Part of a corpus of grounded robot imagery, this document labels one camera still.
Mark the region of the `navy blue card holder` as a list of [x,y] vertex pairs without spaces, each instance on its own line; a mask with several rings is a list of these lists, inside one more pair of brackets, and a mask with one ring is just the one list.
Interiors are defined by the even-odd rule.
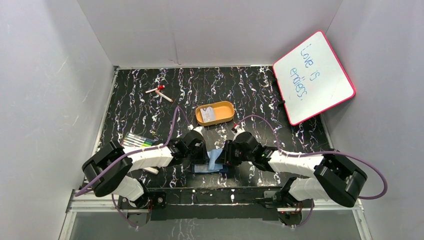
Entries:
[[223,152],[222,148],[217,148],[217,149],[208,151],[207,156],[209,157],[209,163],[195,164],[193,167],[194,173],[197,173],[197,174],[227,173],[229,171],[229,168],[226,165],[216,162],[222,152]]

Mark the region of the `orange oval tray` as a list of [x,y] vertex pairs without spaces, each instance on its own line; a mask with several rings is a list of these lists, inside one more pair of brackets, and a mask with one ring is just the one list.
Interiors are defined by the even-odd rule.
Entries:
[[[200,108],[211,106],[214,109],[216,120],[204,123],[201,117]],[[235,108],[229,101],[220,101],[211,104],[201,105],[195,110],[196,120],[199,125],[207,127],[230,122],[234,119]]]

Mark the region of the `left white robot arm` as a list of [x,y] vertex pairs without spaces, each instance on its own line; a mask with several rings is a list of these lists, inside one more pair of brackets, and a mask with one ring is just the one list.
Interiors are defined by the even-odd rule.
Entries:
[[135,207],[144,208],[150,200],[147,189],[141,181],[129,177],[128,173],[207,159],[204,135],[197,127],[183,138],[171,139],[166,145],[125,149],[113,140],[87,160],[82,165],[82,171],[89,181],[86,187],[91,188],[96,197],[119,195]]

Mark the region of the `grey credit card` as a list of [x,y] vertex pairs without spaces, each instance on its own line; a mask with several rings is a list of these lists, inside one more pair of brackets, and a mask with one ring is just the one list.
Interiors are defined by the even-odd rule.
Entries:
[[200,114],[204,123],[212,122],[216,120],[215,110],[211,106],[201,107]]

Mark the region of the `white whiteboard eraser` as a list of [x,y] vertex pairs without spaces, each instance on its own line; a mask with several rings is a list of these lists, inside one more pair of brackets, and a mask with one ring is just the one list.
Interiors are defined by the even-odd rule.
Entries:
[[145,167],[143,168],[143,170],[154,175],[157,175],[159,173],[159,170],[154,167]]

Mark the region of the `white marker pen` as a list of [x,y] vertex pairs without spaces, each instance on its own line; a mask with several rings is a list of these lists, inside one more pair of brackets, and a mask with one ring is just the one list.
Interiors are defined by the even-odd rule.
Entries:
[[159,90],[156,90],[156,91],[155,91],[155,93],[156,93],[157,95],[161,96],[162,98],[164,98],[165,100],[169,101],[170,103],[173,103],[173,102],[174,102],[174,101],[173,101],[170,97],[166,96],[165,94],[163,94],[163,93],[162,93],[161,91],[159,91]]

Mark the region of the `colourful marker pen set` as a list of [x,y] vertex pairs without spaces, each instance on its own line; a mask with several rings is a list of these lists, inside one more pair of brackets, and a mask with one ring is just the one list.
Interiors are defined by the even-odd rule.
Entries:
[[153,139],[149,139],[131,132],[128,132],[122,140],[121,145],[124,147],[150,147],[154,144]]

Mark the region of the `red capped marker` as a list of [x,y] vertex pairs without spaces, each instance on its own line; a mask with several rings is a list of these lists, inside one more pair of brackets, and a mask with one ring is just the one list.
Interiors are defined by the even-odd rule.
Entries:
[[152,92],[155,92],[155,91],[162,90],[162,89],[164,89],[164,88],[165,88],[165,86],[164,86],[164,85],[159,85],[159,86],[158,86],[158,87],[156,87],[156,88],[152,88],[152,89],[149,89],[149,90],[145,91],[145,93],[146,93],[146,94],[149,94],[149,93],[152,93]]

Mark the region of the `pink framed whiteboard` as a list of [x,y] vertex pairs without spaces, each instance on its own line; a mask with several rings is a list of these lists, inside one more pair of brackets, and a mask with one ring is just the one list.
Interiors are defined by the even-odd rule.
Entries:
[[322,30],[281,57],[272,69],[292,126],[356,94],[352,81]]

